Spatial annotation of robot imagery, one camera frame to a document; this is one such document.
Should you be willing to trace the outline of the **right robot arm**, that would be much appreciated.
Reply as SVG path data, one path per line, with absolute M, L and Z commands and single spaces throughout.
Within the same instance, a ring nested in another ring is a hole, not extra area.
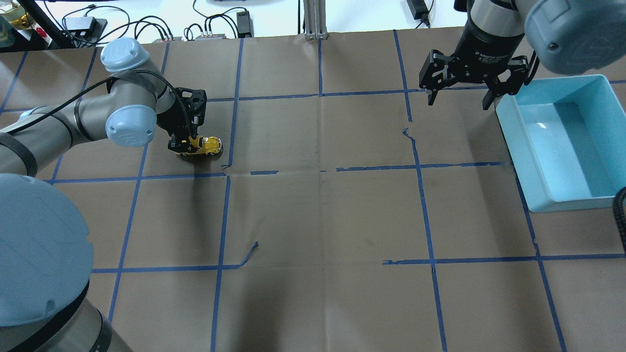
M 454 9 L 467 14 L 456 49 L 431 50 L 419 75 L 430 106 L 445 88 L 483 83 L 487 110 L 529 85 L 539 65 L 575 75 L 625 55 L 623 0 L 456 0 Z

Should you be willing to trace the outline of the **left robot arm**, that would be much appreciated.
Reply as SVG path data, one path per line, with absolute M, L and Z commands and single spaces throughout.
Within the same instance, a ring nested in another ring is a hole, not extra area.
M 168 149 L 218 154 L 217 138 L 199 135 L 203 89 L 168 82 L 137 40 L 101 51 L 109 76 L 57 107 L 25 111 L 1 130 L 1 350 L 129 352 L 130 346 L 88 299 L 93 249 L 80 210 L 40 168 L 72 147 L 108 139 L 144 147 L 157 128 Z

